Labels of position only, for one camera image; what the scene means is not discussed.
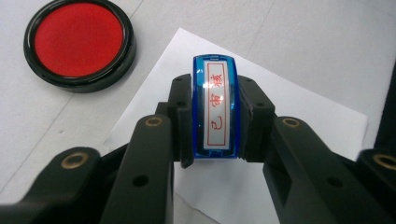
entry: screw hole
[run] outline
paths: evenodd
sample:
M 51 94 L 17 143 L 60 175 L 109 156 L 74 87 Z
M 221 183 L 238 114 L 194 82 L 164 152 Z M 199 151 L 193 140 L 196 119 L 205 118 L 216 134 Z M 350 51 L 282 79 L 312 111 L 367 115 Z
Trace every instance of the screw hole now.
M 75 169 L 87 162 L 89 157 L 85 152 L 75 152 L 64 158 L 61 166 L 66 170 Z
M 159 126 L 159 125 L 161 125 L 162 122 L 163 122 L 163 120 L 161 118 L 157 118 L 157 117 L 152 117 L 152 118 L 146 119 L 146 125 L 149 127 Z
M 138 188 L 147 185 L 148 182 L 149 182 L 149 177 L 146 175 L 139 175 L 135 177 L 134 180 L 132 181 L 133 185 Z
M 283 123 L 291 128 L 296 128 L 300 126 L 300 122 L 296 119 L 283 119 Z
M 332 187 L 335 187 L 338 189 L 341 189 L 344 186 L 343 182 L 334 176 L 328 177 L 327 183 L 330 184 Z
M 375 154 L 373 159 L 379 165 L 390 170 L 396 170 L 396 158 L 386 154 Z

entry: red ink pad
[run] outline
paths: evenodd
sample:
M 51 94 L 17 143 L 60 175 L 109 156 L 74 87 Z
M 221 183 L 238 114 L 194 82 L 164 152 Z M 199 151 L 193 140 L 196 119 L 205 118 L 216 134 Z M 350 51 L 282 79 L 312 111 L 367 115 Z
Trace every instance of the red ink pad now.
M 136 51 L 129 18 L 106 0 L 56 0 L 31 19 L 24 53 L 44 80 L 76 92 L 99 91 L 119 80 Z

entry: black ink pad case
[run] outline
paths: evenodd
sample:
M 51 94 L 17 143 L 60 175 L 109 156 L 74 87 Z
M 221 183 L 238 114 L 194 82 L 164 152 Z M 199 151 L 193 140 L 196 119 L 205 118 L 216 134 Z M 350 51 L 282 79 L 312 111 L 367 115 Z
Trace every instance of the black ink pad case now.
M 56 0 L 26 29 L 24 54 L 48 83 L 74 92 L 102 90 L 134 61 L 136 43 L 127 15 L 106 0 Z

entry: red ink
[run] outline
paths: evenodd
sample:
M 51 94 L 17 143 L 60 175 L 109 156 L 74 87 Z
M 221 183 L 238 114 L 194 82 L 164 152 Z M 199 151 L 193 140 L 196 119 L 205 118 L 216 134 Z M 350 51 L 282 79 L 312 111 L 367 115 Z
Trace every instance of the red ink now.
M 218 127 L 218 124 L 214 121 L 214 120 L 212 120 L 211 121 L 211 124 L 212 124 L 212 129 L 214 129 L 214 130 L 220 130 L 221 128 L 222 128 L 222 118 L 221 118 L 221 116 L 218 116 L 218 118 L 219 118 L 219 120 L 220 120 L 220 125 L 219 125 L 219 127 Z

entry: black plastic part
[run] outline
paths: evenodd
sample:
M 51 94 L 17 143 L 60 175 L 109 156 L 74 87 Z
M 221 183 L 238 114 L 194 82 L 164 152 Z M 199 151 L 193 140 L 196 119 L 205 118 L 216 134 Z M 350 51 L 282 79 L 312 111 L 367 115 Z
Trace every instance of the black plastic part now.
M 396 220 L 396 152 L 363 150 L 356 166 L 361 182 Z
M 275 106 L 254 80 L 238 76 L 238 82 L 241 102 L 239 158 L 264 162 L 276 117 Z
M 35 33 L 38 26 L 53 10 L 68 4 L 87 2 L 97 4 L 110 10 L 120 21 L 123 29 L 123 40 L 120 51 L 114 60 L 98 72 L 84 77 L 63 77 L 51 72 L 43 65 L 35 53 Z M 134 61 L 136 43 L 134 29 L 125 12 L 107 0 L 55 0 L 42 7 L 30 20 L 23 41 L 26 61 L 32 70 L 42 79 L 66 91 L 92 92 L 99 91 L 117 82 L 127 73 Z
M 79 167 L 63 168 L 65 158 L 75 153 L 84 153 L 88 159 Z M 99 165 L 100 155 L 92 148 L 75 147 L 57 155 L 19 203 L 0 206 L 1 223 L 97 222 L 95 214 L 102 212 L 96 206 L 100 201 L 96 194 Z
M 167 116 L 172 120 L 174 161 L 180 161 L 181 167 L 187 168 L 194 162 L 190 74 L 173 79 L 167 107 Z
M 172 126 L 168 117 L 139 120 L 102 215 L 107 223 L 173 222 Z
M 281 223 L 394 223 L 302 120 L 276 118 L 264 176 Z

